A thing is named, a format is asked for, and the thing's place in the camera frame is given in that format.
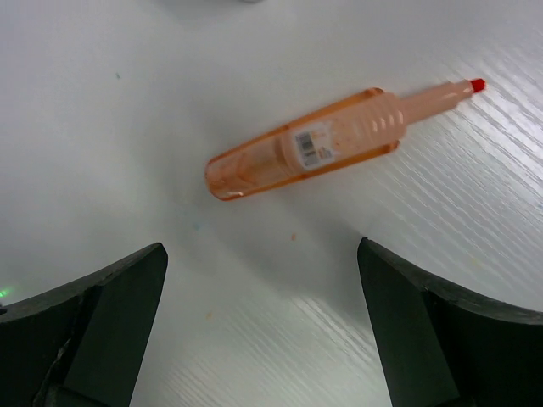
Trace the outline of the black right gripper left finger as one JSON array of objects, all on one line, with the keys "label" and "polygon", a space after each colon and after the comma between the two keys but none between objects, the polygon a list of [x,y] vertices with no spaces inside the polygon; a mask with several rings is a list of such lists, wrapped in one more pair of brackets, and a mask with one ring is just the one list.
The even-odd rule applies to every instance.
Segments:
[{"label": "black right gripper left finger", "polygon": [[3,406],[131,403],[168,265],[154,243],[1,308]]}]

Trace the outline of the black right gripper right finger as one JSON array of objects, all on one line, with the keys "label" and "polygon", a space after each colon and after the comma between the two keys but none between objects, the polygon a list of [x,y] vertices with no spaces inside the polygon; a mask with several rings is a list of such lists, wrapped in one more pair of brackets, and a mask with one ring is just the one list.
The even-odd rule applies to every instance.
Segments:
[{"label": "black right gripper right finger", "polygon": [[540,406],[542,314],[364,238],[357,261],[394,406]]}]

